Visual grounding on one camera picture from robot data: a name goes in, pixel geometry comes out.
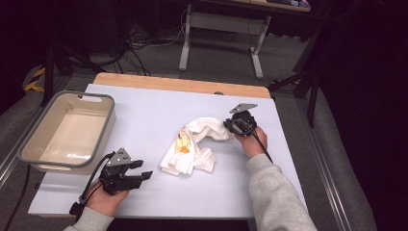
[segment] white towel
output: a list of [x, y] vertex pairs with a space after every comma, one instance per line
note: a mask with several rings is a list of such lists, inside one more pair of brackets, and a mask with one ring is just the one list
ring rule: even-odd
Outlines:
[[195, 167], [212, 172], [216, 157], [210, 148], [200, 149], [198, 143], [205, 137], [211, 137], [216, 141], [226, 141], [231, 136], [232, 134], [224, 127], [220, 119], [213, 117], [196, 119], [179, 132], [177, 139], [160, 163], [160, 169], [174, 175], [192, 174], [192, 169]]

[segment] white desk frame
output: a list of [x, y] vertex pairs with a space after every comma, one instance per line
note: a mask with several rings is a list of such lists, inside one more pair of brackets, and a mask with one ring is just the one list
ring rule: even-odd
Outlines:
[[184, 38], [184, 45], [181, 54], [179, 69], [181, 71], [185, 71], [187, 69], [187, 60], [189, 59], [190, 51], [190, 28], [195, 27], [258, 36], [258, 42], [256, 46], [250, 47], [249, 52], [251, 54], [252, 62], [255, 68], [256, 78], [263, 79], [264, 73], [262, 72], [258, 53], [267, 33], [269, 22], [270, 16], [267, 16], [265, 20], [259, 20], [211, 13], [196, 13], [192, 11], [191, 5], [188, 5], [186, 16], [186, 34]]

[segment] gray sweatshirt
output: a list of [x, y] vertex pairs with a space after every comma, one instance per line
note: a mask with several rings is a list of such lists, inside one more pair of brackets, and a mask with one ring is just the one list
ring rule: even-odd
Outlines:
[[[317, 230], [291, 182], [265, 154], [249, 160], [249, 193], [258, 231]], [[114, 218], [85, 208], [81, 218], [65, 231], [106, 230]]]

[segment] dark gray floor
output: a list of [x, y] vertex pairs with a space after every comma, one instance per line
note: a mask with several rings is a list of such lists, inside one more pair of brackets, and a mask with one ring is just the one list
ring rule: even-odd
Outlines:
[[[180, 79], [193, 79], [212, 82], [234, 83], [253, 86], [267, 86], [272, 79], [284, 79], [293, 74], [292, 69], [306, 43], [297, 38], [266, 37], [261, 50], [260, 60], [266, 78], [257, 80], [247, 52], [254, 38], [237, 36], [231, 42], [225, 42], [212, 33], [199, 31], [191, 38], [191, 52], [188, 69], [178, 70], [182, 43], [175, 41], [167, 46], [147, 46], [137, 51], [144, 67], [152, 75]], [[101, 57], [92, 57], [95, 62]], [[120, 60], [126, 73], [135, 73], [131, 65]], [[118, 71], [118, 65], [104, 66], [108, 71]], [[85, 90], [93, 81], [95, 74], [87, 69], [76, 68], [65, 87], [68, 90]], [[276, 93], [276, 107], [293, 155], [293, 161], [302, 184], [308, 210], [318, 230], [375, 230], [370, 206], [355, 179], [342, 141], [330, 109], [319, 93], [316, 110], [316, 128], [310, 129], [304, 122], [302, 105], [307, 99], [294, 99], [288, 91]], [[13, 145], [17, 142], [31, 117], [38, 109], [42, 93], [29, 91], [12, 108], [0, 116], [0, 161], [3, 162]], [[319, 166], [327, 166], [331, 178], [321, 172]], [[18, 163], [0, 193], [0, 228], [4, 228], [7, 218], [19, 197], [26, 174], [26, 165]], [[73, 218], [40, 218], [27, 214], [36, 191], [35, 184], [40, 183], [42, 172], [31, 170], [28, 190], [15, 215], [10, 230], [62, 230], [74, 222]], [[336, 190], [336, 196], [342, 202], [347, 223], [342, 227], [333, 212], [330, 190]], [[126, 230], [142, 230], [128, 227]]]

